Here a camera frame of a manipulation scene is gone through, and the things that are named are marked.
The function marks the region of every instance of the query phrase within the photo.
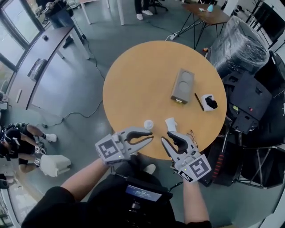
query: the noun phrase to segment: desk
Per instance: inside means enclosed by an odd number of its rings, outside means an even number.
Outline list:
[[[95,1],[98,1],[98,0],[79,0],[80,5],[82,6],[82,10],[83,10],[83,13],[84,13],[84,15],[86,17],[86,20],[87,20],[88,24],[91,24],[91,23],[90,23],[90,20],[88,18],[88,15],[87,15],[84,3],[95,2]],[[110,8],[109,0],[106,0],[106,4],[107,4],[107,7]],[[117,0],[117,4],[118,4],[118,11],[119,11],[119,17],[120,17],[121,25],[124,25],[125,24],[125,20],[124,20],[124,13],[123,13],[121,0]]]
[[[217,32],[217,37],[218,37],[218,24],[224,24],[228,22],[228,20],[230,19],[230,17],[225,14],[219,7],[214,6],[213,7],[213,12],[202,12],[199,10],[199,8],[203,8],[204,10],[207,10],[207,8],[209,7],[210,4],[196,4],[196,3],[192,3],[192,4],[183,4],[182,6],[188,10],[190,12],[188,18],[186,19],[184,25],[182,26],[181,30],[178,33],[178,37],[179,35],[181,35],[182,33],[190,30],[191,28],[194,28],[194,49],[197,48],[197,45],[199,43],[199,40],[202,36],[202,33],[204,31],[204,29],[208,26],[212,26],[215,25],[216,26],[216,32]],[[191,24],[189,26],[189,28],[184,28],[185,24],[187,23],[189,17],[191,16],[191,14],[193,14],[193,24]],[[195,22],[201,20],[203,23],[202,29],[200,31],[200,35],[198,38],[197,43],[195,43]]]
[[[11,82],[12,86],[8,95],[9,104],[28,109],[45,70],[62,43],[70,34],[72,35],[74,43],[82,52],[83,56],[86,59],[90,58],[73,27],[63,27],[43,32],[43,34],[37,39],[25,56],[14,80]],[[47,41],[44,41],[42,38],[44,35],[47,35],[49,38]],[[27,75],[38,58],[46,59],[48,62],[39,80],[33,81]],[[18,102],[16,102],[20,90],[22,90],[22,92]]]
[[[191,101],[185,105],[170,99],[181,68],[195,74]],[[213,94],[218,108],[203,112],[194,92],[200,97]],[[106,76],[103,104],[114,131],[143,127],[145,120],[152,120],[154,139],[139,152],[164,160],[170,160],[160,140],[161,136],[168,138],[165,119],[174,117],[180,133],[193,130],[202,151],[219,134],[227,110],[224,85],[216,69],[195,50],[170,41],[142,43],[123,53]]]

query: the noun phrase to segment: camera screen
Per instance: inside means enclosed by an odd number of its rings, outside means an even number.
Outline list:
[[[157,201],[161,194],[128,185],[126,193],[146,200]]]

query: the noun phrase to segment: gray floor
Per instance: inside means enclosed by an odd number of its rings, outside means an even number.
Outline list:
[[[169,12],[159,9],[158,15],[145,16],[144,21],[138,21],[133,0],[123,0],[122,4],[125,26],[119,23],[115,0],[110,1],[111,9],[107,9],[105,1],[86,4],[92,25],[87,24],[81,9],[74,12],[79,27],[90,41],[90,49],[104,77],[115,59],[124,51],[142,42],[165,40],[171,35],[170,32],[176,32],[181,28],[188,16],[180,2],[166,0],[163,4],[169,8]],[[207,28],[197,50],[209,47],[215,37],[216,28]],[[192,31],[183,34],[175,42],[193,47]],[[43,122],[51,125],[59,122],[60,117],[70,112],[90,115],[96,109],[102,100],[104,81],[96,70],[94,60],[84,60],[75,46],[67,48],[62,53],[66,58],[62,60],[55,56],[36,91],[33,105],[43,110],[36,112],[9,107],[5,120],[7,123],[22,121],[32,124]],[[57,178],[44,176],[40,170],[27,174],[27,182],[43,194],[50,187],[62,184],[72,174],[95,160],[98,156],[94,144],[111,132],[111,126],[103,105],[100,105],[98,111],[90,118],[83,118],[78,114],[71,115],[62,124],[45,129],[45,132],[56,133],[59,138],[55,144],[46,143],[48,153],[68,157],[73,166],[69,172]],[[155,175],[164,186],[170,187],[180,181],[180,178],[169,168],[169,161],[154,160],[145,156],[141,158],[145,164],[157,165]],[[281,191],[281,187],[262,190],[238,183],[231,187],[212,185],[208,188],[201,186],[201,188],[214,227],[231,222],[238,227],[255,224],[272,212]],[[174,189],[173,194],[171,203],[175,216],[177,220],[183,221],[182,186]]]

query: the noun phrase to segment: small blue object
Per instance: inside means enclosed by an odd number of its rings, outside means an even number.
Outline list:
[[[209,12],[213,12],[213,5],[209,5],[208,9]]]

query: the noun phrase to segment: black plastic wrap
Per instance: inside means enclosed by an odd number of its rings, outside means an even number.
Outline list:
[[[223,78],[236,71],[254,76],[268,59],[269,51],[258,32],[232,16],[214,42],[209,61]]]

